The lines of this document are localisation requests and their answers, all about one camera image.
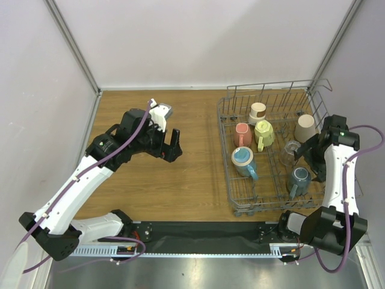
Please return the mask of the steel tumbler brown band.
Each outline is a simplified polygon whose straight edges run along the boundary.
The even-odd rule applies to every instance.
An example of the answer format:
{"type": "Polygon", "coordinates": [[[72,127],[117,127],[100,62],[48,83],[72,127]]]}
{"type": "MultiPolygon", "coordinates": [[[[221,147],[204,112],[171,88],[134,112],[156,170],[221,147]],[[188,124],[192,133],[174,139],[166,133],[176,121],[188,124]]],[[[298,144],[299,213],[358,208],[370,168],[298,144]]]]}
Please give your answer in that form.
{"type": "Polygon", "coordinates": [[[258,122],[265,120],[266,105],[261,102],[255,102],[250,107],[248,123],[255,126],[258,122]]]}

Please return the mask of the grey mug white inside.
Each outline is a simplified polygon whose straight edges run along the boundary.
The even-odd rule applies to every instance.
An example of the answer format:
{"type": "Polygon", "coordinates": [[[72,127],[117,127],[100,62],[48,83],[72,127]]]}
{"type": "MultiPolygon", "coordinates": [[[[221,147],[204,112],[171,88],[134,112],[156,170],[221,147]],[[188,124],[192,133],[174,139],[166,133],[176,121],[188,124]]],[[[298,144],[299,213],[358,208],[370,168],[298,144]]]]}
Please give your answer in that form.
{"type": "Polygon", "coordinates": [[[305,167],[296,167],[290,174],[286,188],[289,198],[304,196],[309,190],[311,182],[310,172],[305,167]]]}

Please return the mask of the pink floral mug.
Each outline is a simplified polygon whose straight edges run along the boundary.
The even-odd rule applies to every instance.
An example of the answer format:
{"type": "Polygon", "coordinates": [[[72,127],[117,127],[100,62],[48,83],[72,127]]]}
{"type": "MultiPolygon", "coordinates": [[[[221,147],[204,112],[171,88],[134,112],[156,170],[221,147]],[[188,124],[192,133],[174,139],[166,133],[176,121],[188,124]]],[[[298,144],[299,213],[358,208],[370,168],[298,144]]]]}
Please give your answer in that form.
{"type": "Polygon", "coordinates": [[[238,123],[235,126],[233,141],[236,147],[250,147],[253,141],[251,129],[247,123],[238,123]]]}

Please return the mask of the beige paper cup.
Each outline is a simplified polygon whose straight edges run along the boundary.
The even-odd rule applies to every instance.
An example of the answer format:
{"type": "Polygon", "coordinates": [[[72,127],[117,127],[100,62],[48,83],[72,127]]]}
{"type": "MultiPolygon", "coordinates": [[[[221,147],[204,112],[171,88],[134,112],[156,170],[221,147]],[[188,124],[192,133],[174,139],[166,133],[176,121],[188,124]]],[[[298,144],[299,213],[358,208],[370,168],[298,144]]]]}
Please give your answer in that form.
{"type": "Polygon", "coordinates": [[[315,134],[315,120],[313,116],[309,114],[304,114],[300,116],[295,126],[295,139],[300,143],[304,143],[309,138],[313,137],[315,134]]]}

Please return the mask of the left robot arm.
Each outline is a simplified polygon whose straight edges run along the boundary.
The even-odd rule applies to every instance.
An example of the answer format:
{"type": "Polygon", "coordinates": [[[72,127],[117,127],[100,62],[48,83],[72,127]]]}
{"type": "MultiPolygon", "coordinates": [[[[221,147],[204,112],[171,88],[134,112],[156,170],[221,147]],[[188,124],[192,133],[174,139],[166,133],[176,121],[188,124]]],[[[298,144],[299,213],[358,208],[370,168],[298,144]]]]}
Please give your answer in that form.
{"type": "Polygon", "coordinates": [[[172,131],[170,143],[165,143],[171,114],[172,108],[166,104],[125,112],[120,123],[94,138],[72,176],[46,205],[21,215],[20,224],[51,258],[61,261],[83,243],[111,237],[126,241],[133,235],[133,221],[122,210],[86,220],[75,220],[74,216],[133,155],[144,152],[169,163],[182,155],[178,129],[172,131]]]}

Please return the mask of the clear plastic cup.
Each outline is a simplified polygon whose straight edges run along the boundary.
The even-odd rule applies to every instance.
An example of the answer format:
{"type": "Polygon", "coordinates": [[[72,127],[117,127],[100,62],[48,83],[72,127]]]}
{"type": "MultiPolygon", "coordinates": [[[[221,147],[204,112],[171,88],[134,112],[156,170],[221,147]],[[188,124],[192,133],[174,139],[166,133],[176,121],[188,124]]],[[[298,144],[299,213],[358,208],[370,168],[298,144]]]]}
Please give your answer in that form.
{"type": "Polygon", "coordinates": [[[286,167],[292,167],[295,165],[294,152],[300,148],[301,143],[295,140],[288,141],[280,152],[279,160],[286,167]]]}

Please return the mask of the blue mug orange inside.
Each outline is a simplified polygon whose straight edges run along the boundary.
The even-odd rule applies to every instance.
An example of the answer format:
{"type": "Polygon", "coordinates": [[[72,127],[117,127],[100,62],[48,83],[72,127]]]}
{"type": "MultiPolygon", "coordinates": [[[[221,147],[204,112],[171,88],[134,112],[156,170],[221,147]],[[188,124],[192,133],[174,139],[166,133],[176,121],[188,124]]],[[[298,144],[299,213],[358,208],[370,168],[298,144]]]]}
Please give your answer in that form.
{"type": "Polygon", "coordinates": [[[250,148],[246,146],[236,148],[231,154],[231,160],[241,176],[251,178],[254,181],[259,179],[254,153],[250,148]]]}

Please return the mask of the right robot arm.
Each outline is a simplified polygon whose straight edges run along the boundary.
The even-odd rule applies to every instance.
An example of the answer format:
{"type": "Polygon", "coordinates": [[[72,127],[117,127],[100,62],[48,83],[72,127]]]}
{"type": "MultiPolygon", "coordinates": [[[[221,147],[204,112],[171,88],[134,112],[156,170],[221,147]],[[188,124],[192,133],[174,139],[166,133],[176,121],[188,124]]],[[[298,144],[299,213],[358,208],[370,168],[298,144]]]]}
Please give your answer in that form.
{"type": "Polygon", "coordinates": [[[304,158],[316,175],[314,180],[325,184],[324,199],[309,216],[284,212],[277,227],[279,239],[299,238],[304,244],[343,255],[362,238],[368,222],[359,216],[355,197],[359,149],[359,135],[350,131],[346,117],[334,114],[324,119],[320,133],[295,150],[295,160],[304,158]]]}

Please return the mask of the black base mat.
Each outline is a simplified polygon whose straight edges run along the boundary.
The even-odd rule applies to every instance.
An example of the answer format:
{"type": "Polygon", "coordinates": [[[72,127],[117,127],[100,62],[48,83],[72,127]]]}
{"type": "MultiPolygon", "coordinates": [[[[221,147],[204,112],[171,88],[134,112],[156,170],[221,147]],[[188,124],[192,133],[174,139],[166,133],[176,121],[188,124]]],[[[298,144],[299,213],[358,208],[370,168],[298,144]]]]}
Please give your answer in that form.
{"type": "Polygon", "coordinates": [[[140,222],[134,231],[147,253],[241,255],[270,253],[282,243],[277,223],[265,222],[140,222]]]}

